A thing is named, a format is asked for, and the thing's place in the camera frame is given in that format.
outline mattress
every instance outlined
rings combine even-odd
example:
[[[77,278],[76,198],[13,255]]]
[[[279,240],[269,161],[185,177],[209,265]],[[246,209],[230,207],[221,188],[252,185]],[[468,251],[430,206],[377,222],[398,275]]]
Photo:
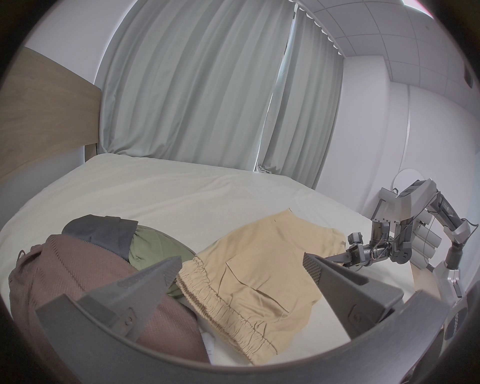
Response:
[[[371,221],[284,176],[125,155],[102,154],[63,176],[28,201],[0,231],[0,293],[9,304],[8,275],[20,250],[28,252],[71,220],[87,215],[120,216],[156,228],[199,252],[230,231],[290,208],[314,224],[346,235],[370,237]],[[414,292],[410,264],[389,260],[360,273]],[[249,365],[206,322],[212,363]],[[313,356],[349,337],[325,299],[312,309],[308,325],[269,364]]]

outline pile of clothes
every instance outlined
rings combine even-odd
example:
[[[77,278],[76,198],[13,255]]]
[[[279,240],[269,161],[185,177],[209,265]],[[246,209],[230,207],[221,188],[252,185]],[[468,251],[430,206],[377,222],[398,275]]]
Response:
[[[328,257],[344,251],[344,234],[290,210],[238,228],[198,254],[137,221],[87,215],[28,254],[21,252],[9,278],[11,311],[34,351],[72,380],[42,334],[35,309],[62,293],[78,300],[87,291],[180,255],[182,269],[137,343],[208,363],[197,314],[260,365],[289,346],[321,298],[302,266],[303,254]],[[196,314],[177,301],[182,297]]]

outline olive green fabric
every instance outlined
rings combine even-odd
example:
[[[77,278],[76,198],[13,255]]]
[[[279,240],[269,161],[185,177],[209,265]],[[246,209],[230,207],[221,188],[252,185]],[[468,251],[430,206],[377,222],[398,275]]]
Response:
[[[137,271],[172,256],[181,256],[182,262],[185,262],[193,259],[195,253],[165,233],[149,227],[137,226],[128,255],[128,261]],[[168,295],[175,299],[183,296],[175,283],[170,287]]]

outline wooden headboard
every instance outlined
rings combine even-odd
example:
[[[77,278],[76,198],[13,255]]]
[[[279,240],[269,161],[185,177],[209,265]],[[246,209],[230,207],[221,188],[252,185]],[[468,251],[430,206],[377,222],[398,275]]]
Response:
[[[0,182],[43,158],[98,143],[101,90],[23,47],[0,89]]]

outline curtain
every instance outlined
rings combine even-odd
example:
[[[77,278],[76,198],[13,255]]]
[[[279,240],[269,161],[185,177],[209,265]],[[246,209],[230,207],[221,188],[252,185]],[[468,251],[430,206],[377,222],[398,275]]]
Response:
[[[252,170],[294,6],[147,1],[107,74],[100,151]]]
[[[258,153],[258,169],[312,188],[336,117],[343,56],[300,8],[278,73]]]

